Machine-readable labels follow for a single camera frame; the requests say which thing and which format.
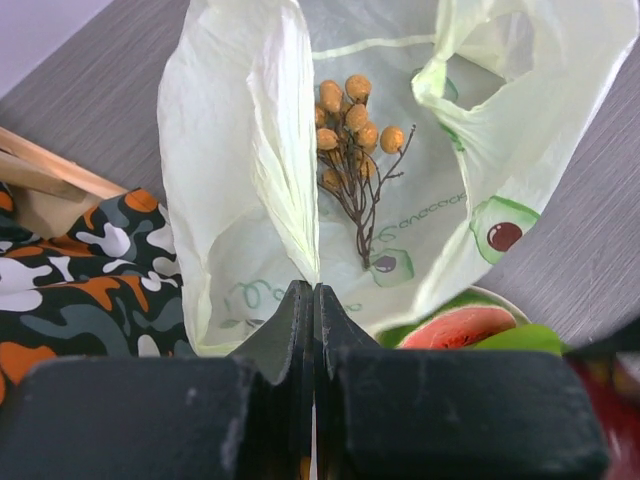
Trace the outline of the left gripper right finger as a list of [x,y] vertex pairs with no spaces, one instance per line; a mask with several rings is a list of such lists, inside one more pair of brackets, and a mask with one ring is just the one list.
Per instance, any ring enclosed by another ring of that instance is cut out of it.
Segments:
[[606,440],[559,356],[393,350],[314,290],[321,479],[600,479]]

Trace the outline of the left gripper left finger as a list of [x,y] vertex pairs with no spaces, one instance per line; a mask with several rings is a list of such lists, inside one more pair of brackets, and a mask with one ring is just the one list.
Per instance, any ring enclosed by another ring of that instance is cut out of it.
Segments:
[[306,479],[313,290],[225,357],[67,358],[32,369],[1,414],[5,479]]

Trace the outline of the red fake watermelon slice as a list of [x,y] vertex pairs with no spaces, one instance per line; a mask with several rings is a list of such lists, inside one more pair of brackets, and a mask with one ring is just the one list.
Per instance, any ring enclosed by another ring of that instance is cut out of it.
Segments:
[[387,348],[459,349],[516,327],[509,311],[467,289],[417,323],[383,330],[375,338]]

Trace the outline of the green fake fruit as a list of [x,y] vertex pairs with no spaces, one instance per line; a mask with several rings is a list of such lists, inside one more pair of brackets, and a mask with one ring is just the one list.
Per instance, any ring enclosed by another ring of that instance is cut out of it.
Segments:
[[488,337],[473,346],[484,350],[524,350],[563,355],[569,346],[555,331],[539,324],[526,324]]

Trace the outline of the dark red fake fruit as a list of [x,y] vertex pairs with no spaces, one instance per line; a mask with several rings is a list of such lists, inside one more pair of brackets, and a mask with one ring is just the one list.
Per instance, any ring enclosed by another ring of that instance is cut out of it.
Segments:
[[619,456],[639,455],[639,383],[617,360],[568,362],[583,381],[611,449]]

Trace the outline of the green avocado print plastic bag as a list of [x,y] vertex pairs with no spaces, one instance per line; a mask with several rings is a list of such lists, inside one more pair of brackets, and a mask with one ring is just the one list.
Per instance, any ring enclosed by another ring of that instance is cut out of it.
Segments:
[[159,85],[188,339],[295,280],[408,344],[538,221],[639,35],[635,1],[193,1]]

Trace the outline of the cream and blue ceramic plate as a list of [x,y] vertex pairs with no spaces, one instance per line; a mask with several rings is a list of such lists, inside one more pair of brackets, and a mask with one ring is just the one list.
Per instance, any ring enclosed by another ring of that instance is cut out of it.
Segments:
[[524,314],[524,312],[519,307],[517,307],[515,304],[513,304],[503,296],[478,286],[471,286],[469,290],[489,300],[492,304],[500,306],[501,308],[509,311],[511,315],[514,317],[515,322],[519,326],[531,323],[529,318]]

